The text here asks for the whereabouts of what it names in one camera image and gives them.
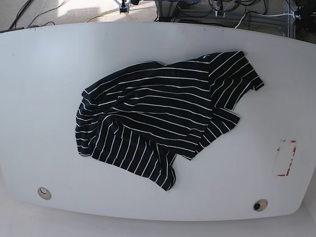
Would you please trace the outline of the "navy white striped t-shirt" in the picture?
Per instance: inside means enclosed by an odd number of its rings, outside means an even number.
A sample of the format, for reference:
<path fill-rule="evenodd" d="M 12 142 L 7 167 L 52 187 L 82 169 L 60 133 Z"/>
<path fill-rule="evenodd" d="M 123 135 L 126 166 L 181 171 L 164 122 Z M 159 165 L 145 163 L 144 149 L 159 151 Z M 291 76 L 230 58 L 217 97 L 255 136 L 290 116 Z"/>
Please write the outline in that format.
<path fill-rule="evenodd" d="M 129 66 L 82 92 L 78 153 L 169 191 L 176 182 L 175 158 L 191 160 L 234 129 L 236 104 L 263 86 L 242 51 Z"/>

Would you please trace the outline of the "red tape rectangle marking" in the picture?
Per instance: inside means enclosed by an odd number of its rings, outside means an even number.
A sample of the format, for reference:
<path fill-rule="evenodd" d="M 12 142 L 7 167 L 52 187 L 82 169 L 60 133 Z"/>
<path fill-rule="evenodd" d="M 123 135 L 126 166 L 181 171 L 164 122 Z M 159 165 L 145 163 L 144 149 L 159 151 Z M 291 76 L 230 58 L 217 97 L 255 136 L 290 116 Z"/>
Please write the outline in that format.
<path fill-rule="evenodd" d="M 295 152 L 297 148 L 296 140 L 281 140 L 276 153 L 274 173 L 278 177 L 289 175 Z"/>

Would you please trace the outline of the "grey aluminium frame stand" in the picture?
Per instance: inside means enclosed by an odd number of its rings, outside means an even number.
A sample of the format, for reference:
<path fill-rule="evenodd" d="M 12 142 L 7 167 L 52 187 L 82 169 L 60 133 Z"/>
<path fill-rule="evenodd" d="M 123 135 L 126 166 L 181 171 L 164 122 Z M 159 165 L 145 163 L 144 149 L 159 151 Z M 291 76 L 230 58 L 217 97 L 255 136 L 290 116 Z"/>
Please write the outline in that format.
<path fill-rule="evenodd" d="M 295 16 L 289 1 L 270 10 L 268 0 L 156 0 L 158 21 L 262 31 L 295 39 Z"/>

